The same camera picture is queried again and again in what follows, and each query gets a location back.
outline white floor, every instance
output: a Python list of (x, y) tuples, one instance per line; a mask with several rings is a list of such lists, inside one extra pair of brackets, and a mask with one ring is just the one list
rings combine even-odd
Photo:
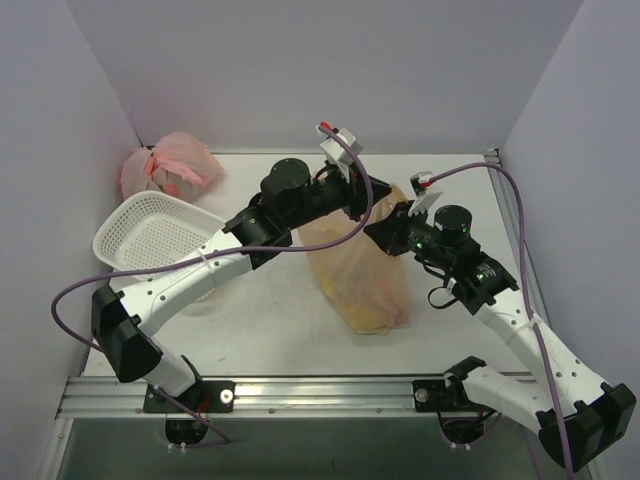
[[(320, 155), (287, 155), (312, 171)], [(260, 180), (283, 155), (220, 155), (226, 178), (196, 202), (223, 218), (244, 208)], [(480, 155), (363, 155), (369, 173), (398, 184), (410, 198), (409, 177), (444, 172), (483, 161)], [(517, 277), (495, 193), (485, 169), (440, 182), (437, 206), (459, 204), (474, 217), (473, 237)], [(207, 299), (185, 308), (156, 335), (165, 347), (186, 355), (203, 375), (350, 375), (438, 373), (475, 355), (499, 371), (526, 369), (484, 325), (460, 306), (432, 309), (427, 292), (437, 285), (405, 255), (411, 283), (411, 325), (386, 336), (356, 335), (318, 290), (305, 254), (282, 254), (255, 272), (234, 279)], [(113, 375), (91, 352), (85, 375)]]

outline metal frame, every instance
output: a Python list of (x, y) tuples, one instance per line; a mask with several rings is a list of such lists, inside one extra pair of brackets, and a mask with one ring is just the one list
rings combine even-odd
[(38, 471), (38, 480), (57, 478), (64, 459), (64, 452), (67, 449), (72, 426), (73, 419), (56, 418), (49, 445), (47, 445), (40, 470)]
[[(533, 382), (530, 374), (511, 377)], [(442, 380), (443, 375), (354, 377), (225, 377), (236, 383), (233, 413), (210, 418), (342, 418), (428, 415), (415, 410), (414, 380)], [(204, 380), (222, 380), (205, 377)], [(119, 383), (112, 377), (70, 378), (58, 419), (188, 418), (186, 414), (142, 411), (147, 384)]]
[[(484, 155), (486, 162), (502, 165), (500, 161), (500, 151), (498, 149), (491, 150)], [(502, 215), (502, 221), (507, 231), (507, 237), (511, 244), (511, 250), (515, 258), (518, 258), (518, 207), (516, 205), (515, 197), (511, 191), (511, 185), (499, 172), (493, 169), (489, 170), (489, 177), (493, 184), (493, 190), (496, 194), (496, 200), (498, 201), (498, 207), (500, 208), (500, 214)], [(540, 292), (540, 286), (535, 276), (535, 270), (531, 263), (531, 257), (529, 250), (525, 251), (525, 262), (527, 264), (527, 280), (529, 281), (529, 292), (531, 293), (531, 299), (540, 316), (549, 324), (549, 317), (547, 311), (544, 308), (544, 302), (542, 299), (542, 293)]]

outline plastic basket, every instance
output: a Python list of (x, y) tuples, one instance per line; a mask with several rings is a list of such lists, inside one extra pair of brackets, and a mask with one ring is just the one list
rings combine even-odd
[(102, 224), (93, 252), (116, 270), (163, 267), (193, 252), (223, 225), (201, 208), (145, 191), (125, 200)]

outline plastic bag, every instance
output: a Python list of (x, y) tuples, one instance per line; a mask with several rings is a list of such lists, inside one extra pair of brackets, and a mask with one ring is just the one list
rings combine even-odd
[(138, 148), (125, 160), (120, 174), (122, 195), (159, 190), (172, 197), (193, 200), (222, 167), (207, 147), (186, 133), (173, 132), (152, 148)]
[[(385, 219), (396, 203), (406, 201), (402, 191), (392, 192), (373, 207), (368, 223)], [(336, 240), (355, 223), (333, 212), (298, 229), (305, 246)], [(385, 254), (363, 231), (334, 248), (309, 252), (311, 268), (321, 290), (356, 333), (386, 333), (409, 323), (410, 292), (404, 263)]]

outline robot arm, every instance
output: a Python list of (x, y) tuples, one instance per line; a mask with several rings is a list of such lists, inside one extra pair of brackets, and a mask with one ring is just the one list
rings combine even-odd
[[(348, 131), (334, 133), (352, 149), (360, 150)], [(231, 250), (210, 260), (205, 255), (242, 247), (288, 247), (293, 242), (293, 229), (339, 209), (354, 221), (360, 219), (367, 206), (364, 179), (334, 143), (328, 139), (322, 144), (327, 156), (323, 178), (312, 178), (301, 160), (277, 162), (249, 206), (183, 259), (203, 257), (203, 261), (149, 277), (118, 292), (105, 285), (93, 294), (92, 331), (121, 382), (144, 378), (188, 406), (199, 403), (203, 388), (196, 369), (153, 336), (198, 297), (259, 268), (279, 252), (268, 248), (246, 254)], [(370, 181), (374, 203), (391, 192), (388, 184), (372, 177)]]
[(442, 270), (443, 286), (504, 341), (537, 381), (521, 384), (469, 357), (445, 372), (447, 391), (460, 406), (486, 405), (532, 430), (562, 465), (558, 424), (532, 328), (536, 322), (555, 375), (573, 468), (579, 470), (624, 435), (635, 396), (624, 384), (611, 387), (584, 365), (539, 317), (527, 318), (515, 279), (471, 237), (469, 211), (448, 205), (435, 213), (434, 226), (427, 224), (427, 210), (439, 194), (420, 187), (422, 176), (412, 178), (418, 200), (398, 204), (365, 233), (388, 255), (411, 252), (427, 272)]

